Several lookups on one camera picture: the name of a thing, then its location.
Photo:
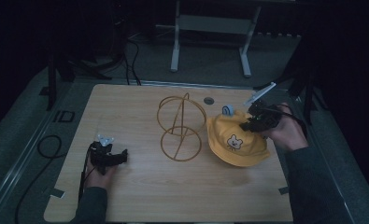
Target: bucket hat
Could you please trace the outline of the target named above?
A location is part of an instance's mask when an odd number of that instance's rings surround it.
[[[253,166],[269,157],[266,141],[259,133],[243,131],[239,124],[248,122],[250,114],[235,110],[231,116],[207,119],[208,143],[223,161],[235,166]]]

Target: black cable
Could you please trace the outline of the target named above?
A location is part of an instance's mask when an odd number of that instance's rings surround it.
[[[84,166],[82,168],[81,180],[79,181],[78,202],[82,198],[82,194],[84,192],[85,180],[86,180],[86,178],[88,178],[87,176],[85,176],[85,173],[86,173],[86,167],[88,165],[89,154],[90,154],[90,149],[88,148],[88,150],[86,152],[86,156],[85,156]]]
[[[275,109],[271,109],[271,108],[263,108],[263,110],[278,113],[278,114],[281,114],[281,115],[284,115],[284,116],[287,116],[289,118],[294,119],[301,126],[301,129],[303,130],[304,136],[307,137],[307,129],[306,129],[305,123],[301,119],[298,119],[297,117],[295,117],[293,114],[289,114],[289,113],[283,112],[281,110],[275,110]]]
[[[138,78],[138,76],[137,76],[137,74],[135,72],[135,60],[136,60],[137,55],[138,55],[138,52],[139,52],[139,47],[132,40],[128,40],[128,42],[136,46],[136,53],[135,53],[134,59],[132,60],[132,64],[131,65],[129,65],[128,58],[126,57],[126,54],[123,55],[123,60],[125,61],[125,64],[126,64],[126,82],[127,82],[128,85],[130,85],[130,82],[129,82],[129,72],[131,71],[132,74],[133,74],[133,76],[135,77],[135,81],[136,81],[137,86],[141,86],[140,78]]]
[[[93,168],[89,171],[89,173],[85,176],[84,182],[88,179],[89,175],[96,169],[96,166],[93,166]]]
[[[45,155],[44,153],[42,153],[41,151],[41,144],[48,138],[56,138],[59,142],[59,146],[57,147],[55,153],[53,154],[53,156],[48,156],[48,155]],[[37,179],[42,175],[42,173],[44,173],[44,171],[48,168],[48,166],[53,162],[54,159],[58,159],[58,158],[61,158],[61,157],[64,157],[65,155],[67,155],[67,153],[64,153],[64,154],[61,154],[61,155],[58,155],[61,148],[62,148],[62,139],[58,136],[58,135],[55,135],[55,134],[52,134],[52,135],[47,135],[43,138],[41,138],[41,140],[39,140],[38,144],[36,145],[36,148],[37,148],[37,151],[38,153],[44,157],[44,158],[47,158],[47,159],[50,159],[50,161],[48,161],[48,163],[41,169],[41,171],[35,176],[35,178],[32,180],[32,182],[30,183],[30,185],[27,187],[27,189],[24,191],[24,193],[22,194],[21,198],[19,199],[19,202],[18,204],[16,205],[16,209],[15,209],[15,223],[16,224],[19,224],[19,210],[21,208],[21,203],[23,202],[24,200],[24,197],[27,195],[28,191],[30,190],[30,188],[34,185],[34,183],[37,181]]]

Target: gray floor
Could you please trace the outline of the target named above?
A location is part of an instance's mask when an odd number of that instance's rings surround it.
[[[196,85],[220,88],[251,88],[268,83],[281,75],[288,59],[298,44],[298,38],[256,35],[248,58],[253,76],[243,77],[236,48],[202,47],[198,44],[182,45],[178,71],[171,73],[172,43],[161,33],[161,41],[150,43],[141,35],[131,39],[139,43],[135,71],[143,85]],[[127,47],[131,62],[136,53],[135,45]],[[78,74],[74,83],[58,81],[58,102],[47,112],[48,98],[38,95],[47,86],[47,69],[29,83],[14,106],[0,123],[0,223],[14,223],[15,209],[20,197],[38,172],[49,162],[39,156],[36,144],[43,136],[57,134],[62,138],[65,153],[71,144],[86,106],[92,87],[97,83],[125,84],[125,69],[121,65],[104,71],[111,81],[101,81],[86,74]],[[303,103],[291,99],[285,90],[291,81],[279,84],[274,94],[266,96],[269,102],[288,100],[301,115]],[[313,125],[309,127],[310,142],[320,148],[334,174],[354,223],[369,223],[369,188],[354,161],[345,138],[333,116],[316,102],[312,111]],[[58,111],[75,112],[73,122],[54,120]],[[45,154],[52,155],[57,148],[54,140],[41,145]],[[54,160],[26,194],[19,212],[20,223],[46,223],[43,213],[64,159]]]

